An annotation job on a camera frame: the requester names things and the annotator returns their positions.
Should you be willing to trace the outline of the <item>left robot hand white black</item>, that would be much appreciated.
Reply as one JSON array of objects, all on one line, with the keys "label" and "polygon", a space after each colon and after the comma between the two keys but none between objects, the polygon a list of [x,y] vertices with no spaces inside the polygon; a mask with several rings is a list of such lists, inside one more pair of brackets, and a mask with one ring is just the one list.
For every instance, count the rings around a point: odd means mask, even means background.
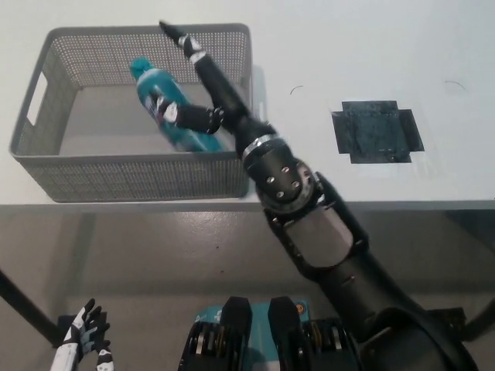
[{"label": "left robot hand white black", "polygon": [[96,352],[97,371],[114,371],[114,359],[110,350],[111,341],[105,338],[110,328],[106,313],[90,299],[70,323],[61,345],[53,358],[51,371],[77,370],[85,355]]}]

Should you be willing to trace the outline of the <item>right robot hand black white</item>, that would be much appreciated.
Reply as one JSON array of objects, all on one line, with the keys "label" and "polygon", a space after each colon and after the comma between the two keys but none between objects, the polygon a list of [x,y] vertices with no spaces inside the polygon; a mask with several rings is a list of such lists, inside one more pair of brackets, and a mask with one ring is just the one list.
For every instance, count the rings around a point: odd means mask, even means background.
[{"label": "right robot hand black white", "polygon": [[242,156],[245,148],[257,138],[265,135],[276,136],[277,132],[270,124],[258,120],[251,113],[221,68],[191,35],[163,21],[159,22],[159,27],[193,64],[198,77],[210,94],[213,106],[223,111],[224,120],[221,126],[234,137],[239,156]]}]

